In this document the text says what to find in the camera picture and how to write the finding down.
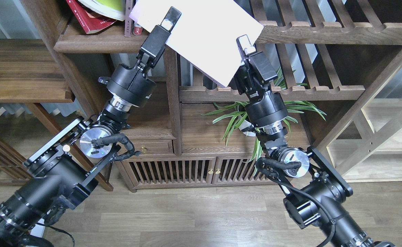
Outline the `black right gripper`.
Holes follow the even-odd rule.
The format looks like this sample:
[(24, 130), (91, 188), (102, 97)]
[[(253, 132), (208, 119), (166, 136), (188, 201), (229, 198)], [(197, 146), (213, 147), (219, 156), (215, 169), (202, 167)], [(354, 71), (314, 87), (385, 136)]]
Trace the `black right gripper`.
[(235, 73), (239, 94), (246, 94), (245, 106), (250, 122), (264, 128), (287, 117), (287, 109), (280, 93), (272, 92), (270, 82), (277, 78), (276, 70), (263, 52), (256, 52), (248, 35), (236, 39), (243, 63)]

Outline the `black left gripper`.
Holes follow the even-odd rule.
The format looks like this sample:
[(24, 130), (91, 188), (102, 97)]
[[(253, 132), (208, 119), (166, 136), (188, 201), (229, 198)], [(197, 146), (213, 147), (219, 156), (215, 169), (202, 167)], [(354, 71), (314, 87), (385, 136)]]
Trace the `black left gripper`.
[(107, 89), (113, 94), (110, 104), (114, 108), (143, 107), (156, 87), (147, 78), (165, 49), (168, 31), (172, 31), (181, 17), (181, 12), (170, 7), (160, 25), (156, 25), (140, 47), (137, 62), (133, 67), (121, 63), (107, 80)]

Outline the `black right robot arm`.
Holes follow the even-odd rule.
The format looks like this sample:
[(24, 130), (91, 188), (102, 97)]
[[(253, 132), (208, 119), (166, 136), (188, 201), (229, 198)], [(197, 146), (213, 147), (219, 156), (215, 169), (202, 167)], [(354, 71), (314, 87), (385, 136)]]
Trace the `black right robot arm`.
[(287, 147), (287, 130), (282, 126), (287, 108), (281, 95), (271, 90), (276, 70), (247, 35), (237, 38), (237, 45), (242, 62), (234, 78), (239, 94), (249, 98), (247, 117), (243, 117), (249, 124), (241, 130), (255, 133), (260, 141), (266, 155), (258, 158), (255, 166), (283, 190), (289, 216), (301, 229), (319, 227), (326, 235), (320, 246), (394, 246), (388, 241), (374, 242), (345, 210), (342, 203), (353, 190), (316, 148), (304, 151)]

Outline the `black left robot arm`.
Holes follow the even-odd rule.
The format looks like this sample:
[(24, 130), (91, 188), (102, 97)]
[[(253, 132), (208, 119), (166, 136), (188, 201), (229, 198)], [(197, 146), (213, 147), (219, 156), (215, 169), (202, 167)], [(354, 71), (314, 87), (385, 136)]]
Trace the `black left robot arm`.
[(143, 42), (135, 65), (121, 63), (111, 77), (98, 79), (113, 96), (96, 121), (75, 119), (24, 162), (32, 178), (0, 204), (0, 247), (52, 247), (30, 234), (38, 221), (52, 228), (66, 209), (75, 209), (90, 196), (105, 166), (140, 155), (121, 130), (128, 127), (130, 108), (144, 106), (151, 96), (156, 84), (147, 72), (163, 55), (180, 16), (170, 7)]

